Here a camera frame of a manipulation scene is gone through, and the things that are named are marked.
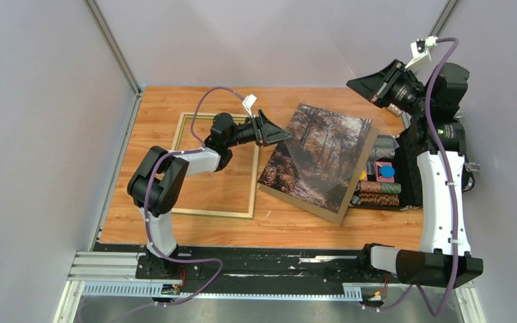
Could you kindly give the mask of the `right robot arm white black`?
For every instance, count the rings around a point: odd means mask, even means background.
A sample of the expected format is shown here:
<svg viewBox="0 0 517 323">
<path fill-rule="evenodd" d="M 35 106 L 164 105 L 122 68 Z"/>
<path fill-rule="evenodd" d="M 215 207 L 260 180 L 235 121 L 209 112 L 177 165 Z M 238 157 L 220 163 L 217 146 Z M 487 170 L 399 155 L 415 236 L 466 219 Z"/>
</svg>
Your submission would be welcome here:
<svg viewBox="0 0 517 323">
<path fill-rule="evenodd" d="M 422 83 L 394 60 L 347 82 L 375 106 L 394 105 L 410 115 L 392 164 L 402 187 L 401 205 L 423 209 L 419 249 L 366 244 L 357 263 L 361 278 L 374 281 L 389 273 L 408 285 L 460 287 L 483 273 L 482 259 L 471 254 L 462 212 L 462 195 L 475 185 L 467 168 L 465 130 L 456 118 L 469 75 L 464 67 L 446 63 Z"/>
</svg>

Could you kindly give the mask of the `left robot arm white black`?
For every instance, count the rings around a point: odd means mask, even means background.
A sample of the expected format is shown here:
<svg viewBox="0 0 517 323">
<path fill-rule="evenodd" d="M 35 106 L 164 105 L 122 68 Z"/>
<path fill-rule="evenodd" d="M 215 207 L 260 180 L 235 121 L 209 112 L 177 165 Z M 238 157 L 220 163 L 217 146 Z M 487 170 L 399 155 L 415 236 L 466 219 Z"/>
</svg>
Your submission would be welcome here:
<svg viewBox="0 0 517 323">
<path fill-rule="evenodd" d="M 172 209 L 184 180 L 196 174 L 222 171 L 230 163 L 232 148 L 237 145 L 253 143 L 266 147 L 291 136 L 262 110 L 243 123 L 236 123 L 231 114 L 222 112 L 213 117 L 209 136 L 200 148 L 168 151 L 153 146 L 149 149 L 129 180 L 127 193 L 143 214 L 146 256 L 161 277 L 173 277 L 179 264 L 185 263 L 173 255 L 178 244 L 172 229 Z"/>
</svg>

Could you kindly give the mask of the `wooden picture frame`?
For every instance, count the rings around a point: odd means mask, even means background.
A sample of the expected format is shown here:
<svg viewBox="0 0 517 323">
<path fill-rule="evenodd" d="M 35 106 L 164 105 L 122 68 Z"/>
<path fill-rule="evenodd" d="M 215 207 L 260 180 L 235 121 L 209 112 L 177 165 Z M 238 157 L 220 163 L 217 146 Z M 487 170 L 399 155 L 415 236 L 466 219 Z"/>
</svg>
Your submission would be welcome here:
<svg viewBox="0 0 517 323">
<path fill-rule="evenodd" d="M 248 144 L 233 149 L 225 169 L 189 176 L 173 214 L 252 219 L 258 161 L 259 148 Z"/>
</svg>

